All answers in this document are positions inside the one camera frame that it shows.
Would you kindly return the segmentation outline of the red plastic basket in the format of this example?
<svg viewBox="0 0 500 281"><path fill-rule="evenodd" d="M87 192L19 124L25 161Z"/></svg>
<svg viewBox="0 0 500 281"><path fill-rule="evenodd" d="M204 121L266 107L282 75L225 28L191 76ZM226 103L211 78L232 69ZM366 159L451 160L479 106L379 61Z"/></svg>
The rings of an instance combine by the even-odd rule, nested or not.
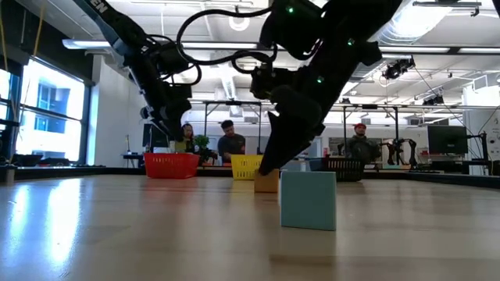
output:
<svg viewBox="0 0 500 281"><path fill-rule="evenodd" d="M196 175L199 156L188 153L145 153L146 175L153 179L187 179Z"/></svg>

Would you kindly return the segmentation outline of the person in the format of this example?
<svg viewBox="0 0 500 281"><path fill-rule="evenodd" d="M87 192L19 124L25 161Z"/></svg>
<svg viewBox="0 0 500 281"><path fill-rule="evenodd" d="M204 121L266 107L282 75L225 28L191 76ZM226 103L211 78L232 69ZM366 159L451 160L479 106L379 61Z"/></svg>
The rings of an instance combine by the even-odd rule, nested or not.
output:
<svg viewBox="0 0 500 281"><path fill-rule="evenodd" d="M234 131L232 120L224 120L221 123L224 135L218 140L218 152L223 164L231 162L232 155L244 155L246 139Z"/></svg>
<svg viewBox="0 0 500 281"><path fill-rule="evenodd" d="M175 152L180 153L194 153L194 131L189 123L185 123L181 129L183 130L183 140L175 142Z"/></svg>
<svg viewBox="0 0 500 281"><path fill-rule="evenodd" d="M345 156L358 159L363 165L370 164L381 156L379 145L366 137L365 124L357 123L354 126L354 135L347 139L345 145Z"/></svg>

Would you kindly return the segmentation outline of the large window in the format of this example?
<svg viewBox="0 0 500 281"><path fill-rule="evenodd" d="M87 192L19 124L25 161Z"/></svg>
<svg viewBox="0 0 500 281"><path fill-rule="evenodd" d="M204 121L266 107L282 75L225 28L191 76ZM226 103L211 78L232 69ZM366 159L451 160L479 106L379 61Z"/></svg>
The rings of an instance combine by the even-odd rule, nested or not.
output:
<svg viewBox="0 0 500 281"><path fill-rule="evenodd" d="M19 124L5 143L7 151L78 161L86 97L82 80L37 60L0 66L0 119Z"/></svg>

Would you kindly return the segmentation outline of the potted green plant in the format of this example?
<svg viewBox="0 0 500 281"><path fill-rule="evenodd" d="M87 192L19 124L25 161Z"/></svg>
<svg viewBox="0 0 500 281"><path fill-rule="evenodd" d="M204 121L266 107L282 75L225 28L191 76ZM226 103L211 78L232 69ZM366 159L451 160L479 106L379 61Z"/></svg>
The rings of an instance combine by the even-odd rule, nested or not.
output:
<svg viewBox="0 0 500 281"><path fill-rule="evenodd" d="M194 138L195 154L199 156L198 165L202 166L212 157L212 151L208 148L209 138L205 135L196 135Z"/></svg>

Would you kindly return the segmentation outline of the silver ventilation duct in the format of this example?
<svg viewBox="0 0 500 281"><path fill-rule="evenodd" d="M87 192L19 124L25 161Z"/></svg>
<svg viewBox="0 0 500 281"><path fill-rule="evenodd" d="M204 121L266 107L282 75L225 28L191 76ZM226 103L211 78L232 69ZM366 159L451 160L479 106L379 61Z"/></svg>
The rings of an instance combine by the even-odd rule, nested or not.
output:
<svg viewBox="0 0 500 281"><path fill-rule="evenodd" d="M451 7L414 5L414 2L433 1L402 0L391 20L378 30L372 39L376 39L379 44L415 44L452 11Z"/></svg>

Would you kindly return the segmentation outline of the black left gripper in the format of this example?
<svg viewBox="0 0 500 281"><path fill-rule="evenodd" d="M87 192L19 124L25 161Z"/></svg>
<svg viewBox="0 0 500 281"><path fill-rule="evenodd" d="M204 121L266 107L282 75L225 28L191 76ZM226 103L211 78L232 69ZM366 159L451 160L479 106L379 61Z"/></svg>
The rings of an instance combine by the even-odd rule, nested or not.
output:
<svg viewBox="0 0 500 281"><path fill-rule="evenodd" d="M180 140L180 118L191 104L183 95L164 82L153 59L136 54L130 59L130 74L146 101L140 115L150 121L169 139Z"/></svg>

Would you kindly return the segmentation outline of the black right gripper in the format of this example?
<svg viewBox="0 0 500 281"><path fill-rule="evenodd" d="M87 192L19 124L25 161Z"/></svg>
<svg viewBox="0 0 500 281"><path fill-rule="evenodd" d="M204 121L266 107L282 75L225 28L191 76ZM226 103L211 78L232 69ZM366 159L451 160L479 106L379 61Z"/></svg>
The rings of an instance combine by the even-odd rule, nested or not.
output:
<svg viewBox="0 0 500 281"><path fill-rule="evenodd" d="M297 70L269 63L251 71L250 91L274 104L267 112L271 133L259 172L267 175L304 151L323 130L322 124L352 75L350 50L319 51Z"/></svg>

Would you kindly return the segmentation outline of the dark side table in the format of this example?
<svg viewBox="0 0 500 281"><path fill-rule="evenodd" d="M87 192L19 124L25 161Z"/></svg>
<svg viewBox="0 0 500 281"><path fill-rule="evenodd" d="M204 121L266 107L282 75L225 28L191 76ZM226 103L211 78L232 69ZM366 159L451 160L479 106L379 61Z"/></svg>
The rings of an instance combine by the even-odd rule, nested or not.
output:
<svg viewBox="0 0 500 281"><path fill-rule="evenodd" d="M131 154L122 154L122 158L127 161L127 166L131 166L133 168L141 168L145 164L145 159L143 154L131 153Z"/></svg>

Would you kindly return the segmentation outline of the black metal frame stand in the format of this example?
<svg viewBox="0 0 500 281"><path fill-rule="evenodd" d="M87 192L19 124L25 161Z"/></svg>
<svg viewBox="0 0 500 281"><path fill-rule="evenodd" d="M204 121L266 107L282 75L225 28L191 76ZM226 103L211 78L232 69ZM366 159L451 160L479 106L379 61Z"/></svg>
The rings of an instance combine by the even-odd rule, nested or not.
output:
<svg viewBox="0 0 500 281"><path fill-rule="evenodd" d="M378 105L378 104L340 104L342 111L342 124L344 129L344 141L347 140L347 119L353 112L377 112L382 111L387 117L394 120L393 126L386 124L386 126L392 127L395 131L393 139L398 139L400 137L399 133L399 110L396 105Z"/></svg>
<svg viewBox="0 0 500 281"><path fill-rule="evenodd" d="M225 106L238 106L242 107L247 105L251 110L258 116L259 122L258 128L258 144L256 148L256 154L261 155L261 137L262 137L262 116L263 116L263 104L260 101L238 101L238 100L227 100L227 101L203 101L202 104L205 106L204 111L204 135L207 135L207 125L208 116L216 110L220 105Z"/></svg>

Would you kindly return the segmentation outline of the blue cube block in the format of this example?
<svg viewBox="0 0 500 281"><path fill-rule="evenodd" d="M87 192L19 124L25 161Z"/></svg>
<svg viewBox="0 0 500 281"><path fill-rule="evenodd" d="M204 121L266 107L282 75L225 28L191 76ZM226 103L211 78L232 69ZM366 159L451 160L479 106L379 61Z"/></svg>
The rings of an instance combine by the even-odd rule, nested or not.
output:
<svg viewBox="0 0 500 281"><path fill-rule="evenodd" d="M280 225L335 231L336 187L334 172L282 172Z"/></svg>

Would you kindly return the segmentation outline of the black aluminium table frame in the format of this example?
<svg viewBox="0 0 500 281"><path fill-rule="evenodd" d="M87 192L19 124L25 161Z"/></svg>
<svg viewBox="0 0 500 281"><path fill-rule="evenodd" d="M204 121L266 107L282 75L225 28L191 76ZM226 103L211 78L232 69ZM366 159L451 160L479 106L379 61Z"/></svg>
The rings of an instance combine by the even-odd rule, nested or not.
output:
<svg viewBox="0 0 500 281"><path fill-rule="evenodd" d="M127 175L144 176L144 169L110 167L16 167L15 180L41 180L50 178ZM443 183L469 187L483 187L500 190L500 176L473 176L449 173L420 173L405 170L368 171L362 180L413 180L429 183ZM5 183L5 166L0 166L0 183Z"/></svg>

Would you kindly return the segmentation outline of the yellow plastic basket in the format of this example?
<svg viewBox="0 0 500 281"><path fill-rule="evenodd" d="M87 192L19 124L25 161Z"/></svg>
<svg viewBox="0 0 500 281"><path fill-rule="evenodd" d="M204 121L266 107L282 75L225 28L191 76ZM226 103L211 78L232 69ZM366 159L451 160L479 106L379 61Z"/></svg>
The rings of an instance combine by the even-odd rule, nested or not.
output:
<svg viewBox="0 0 500 281"><path fill-rule="evenodd" d="M231 166L234 180L254 180L259 169L262 155L232 155Z"/></svg>

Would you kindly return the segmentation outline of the black monitor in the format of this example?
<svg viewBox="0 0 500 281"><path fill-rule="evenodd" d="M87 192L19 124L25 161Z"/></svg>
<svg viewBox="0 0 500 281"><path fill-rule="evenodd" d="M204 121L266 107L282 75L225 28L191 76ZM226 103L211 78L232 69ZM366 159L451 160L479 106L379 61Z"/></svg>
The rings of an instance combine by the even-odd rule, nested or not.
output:
<svg viewBox="0 0 500 281"><path fill-rule="evenodd" d="M457 154L468 152L467 130L464 126L428 126L430 154Z"/></svg>
<svg viewBox="0 0 500 281"><path fill-rule="evenodd" d="M142 145L144 147L168 148L169 139L167 135L160 131L156 126L151 123L146 123L143 128Z"/></svg>

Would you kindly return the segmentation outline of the orange cube block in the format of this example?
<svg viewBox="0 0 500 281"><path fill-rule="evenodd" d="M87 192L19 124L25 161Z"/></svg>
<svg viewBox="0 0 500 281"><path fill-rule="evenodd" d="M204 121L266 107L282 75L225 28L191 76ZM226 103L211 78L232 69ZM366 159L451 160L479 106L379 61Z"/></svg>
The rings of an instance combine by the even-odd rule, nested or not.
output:
<svg viewBox="0 0 500 281"><path fill-rule="evenodd" d="M280 170L274 169L266 176L255 171L254 192L255 193L277 193L280 183Z"/></svg>

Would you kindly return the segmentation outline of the overhead light bar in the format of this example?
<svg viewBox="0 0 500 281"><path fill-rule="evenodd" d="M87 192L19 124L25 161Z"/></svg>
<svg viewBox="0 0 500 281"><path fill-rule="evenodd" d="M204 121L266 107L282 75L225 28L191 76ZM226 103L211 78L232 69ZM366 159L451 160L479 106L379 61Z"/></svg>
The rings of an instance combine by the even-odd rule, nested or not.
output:
<svg viewBox="0 0 500 281"><path fill-rule="evenodd" d="M76 39L63 39L62 44L68 49L104 49L109 48L107 41L83 41ZM185 41L183 46L187 50L266 50L258 43L230 43L215 41ZM500 55L500 47L428 47L415 45L380 45L383 53L408 53L408 54L446 54L446 55Z"/></svg>

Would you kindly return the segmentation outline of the black plastic basket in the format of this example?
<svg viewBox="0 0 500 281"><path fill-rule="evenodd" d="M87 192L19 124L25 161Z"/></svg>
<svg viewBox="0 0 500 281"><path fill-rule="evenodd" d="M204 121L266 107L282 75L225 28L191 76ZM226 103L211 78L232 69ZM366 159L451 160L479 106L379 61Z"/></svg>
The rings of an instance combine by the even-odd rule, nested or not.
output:
<svg viewBox="0 0 500 281"><path fill-rule="evenodd" d="M334 172L338 182L360 181L364 173L364 164L353 158L312 158L309 167L317 172Z"/></svg>

